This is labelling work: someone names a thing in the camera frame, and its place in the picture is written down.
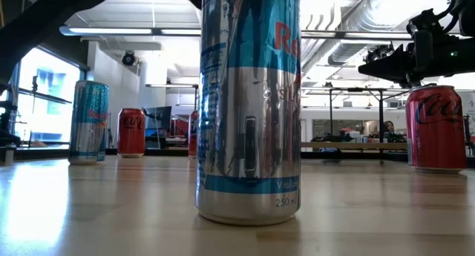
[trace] red can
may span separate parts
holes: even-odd
[[[465,168],[462,100],[452,86],[414,89],[407,99],[406,120],[409,165],[437,173]]]
[[[139,108],[123,108],[117,126],[117,154],[141,157],[145,153],[145,114]]]
[[[188,156],[196,158],[198,138],[198,111],[193,111],[188,121]]]

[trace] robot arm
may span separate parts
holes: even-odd
[[[451,14],[452,22],[443,28],[439,20]],[[475,71],[475,38],[459,39],[448,32],[459,22],[463,36],[475,37],[475,0],[452,0],[448,9],[435,15],[425,10],[407,26],[411,42],[399,46],[390,56],[358,68],[363,74],[399,83],[403,88],[419,85],[425,77],[452,76]]]
[[[38,0],[17,19],[0,29],[0,95],[17,62],[74,13],[87,10],[104,0]],[[201,0],[189,0],[201,8]]]

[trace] monitor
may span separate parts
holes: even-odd
[[[145,129],[147,130],[168,130],[171,124],[171,107],[146,108]]]

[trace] coca-cola logo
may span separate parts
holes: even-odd
[[[462,102],[444,101],[441,98],[440,93],[435,93],[422,100],[417,108],[416,122],[423,125],[442,121],[461,122]]]
[[[143,120],[138,116],[129,116],[122,119],[122,123],[127,129],[143,129]]]

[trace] camera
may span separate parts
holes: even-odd
[[[133,51],[126,51],[124,57],[122,57],[122,63],[125,66],[135,66],[137,63],[137,58],[134,55]]]

